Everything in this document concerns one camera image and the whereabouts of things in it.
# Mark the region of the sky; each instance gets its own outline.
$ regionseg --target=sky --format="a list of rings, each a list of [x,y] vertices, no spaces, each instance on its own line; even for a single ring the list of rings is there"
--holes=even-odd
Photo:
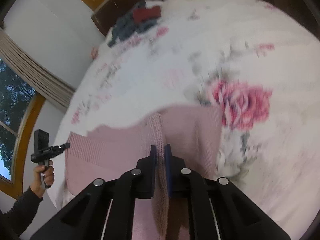
[[[11,176],[9,175],[9,171],[7,170],[7,168],[4,167],[4,163],[1,159],[0,159],[0,174],[7,179],[11,179]]]

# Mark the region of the finger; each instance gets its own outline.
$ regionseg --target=finger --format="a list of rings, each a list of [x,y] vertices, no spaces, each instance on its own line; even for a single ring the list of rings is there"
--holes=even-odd
[[[48,186],[51,186],[53,183],[54,183],[54,179],[49,180],[49,181],[46,182],[46,184],[47,184]]]
[[[54,176],[48,176],[44,178],[44,182],[48,184],[49,181],[54,180]]]
[[[48,177],[51,174],[53,174],[54,168],[52,166],[50,166],[45,172],[44,172],[44,176]]]
[[[35,173],[41,173],[41,172],[44,171],[44,169],[45,169],[45,166],[44,166],[44,165],[39,165],[39,166],[34,167],[33,171],[34,171]]]

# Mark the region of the device handle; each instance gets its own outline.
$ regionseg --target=device handle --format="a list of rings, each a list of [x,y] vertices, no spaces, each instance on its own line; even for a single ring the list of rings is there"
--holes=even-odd
[[[43,172],[40,173],[40,179],[41,179],[41,188],[46,190],[47,188],[51,188],[51,186],[47,185],[45,182],[44,182],[44,172],[50,167],[49,165],[49,160],[44,160],[43,162],[39,162],[38,163],[39,165],[44,165],[45,166],[45,169]]]

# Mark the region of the bed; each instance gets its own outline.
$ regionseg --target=bed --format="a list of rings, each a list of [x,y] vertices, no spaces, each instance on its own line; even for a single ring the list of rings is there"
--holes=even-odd
[[[113,13],[94,14],[107,41],[109,28],[137,1],[107,0],[101,8]],[[129,127],[166,106],[219,105],[223,128],[211,179],[230,178],[300,239],[320,209],[318,39],[262,0],[159,3],[157,26],[111,49],[107,41],[100,46],[55,145],[71,131],[86,136],[101,124]],[[64,156],[53,161],[48,194],[59,209],[72,196]]]

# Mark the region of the person's arm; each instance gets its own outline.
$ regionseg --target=person's arm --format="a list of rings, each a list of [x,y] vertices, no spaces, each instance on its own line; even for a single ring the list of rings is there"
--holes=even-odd
[[[3,214],[3,218],[10,225],[12,230],[20,236],[33,221],[39,204],[43,200],[44,191],[41,188],[40,173],[44,170],[44,166],[36,166],[34,168],[34,180],[25,193],[23,193],[14,203],[11,210]],[[54,182],[53,167],[44,173],[44,182],[52,185]]]

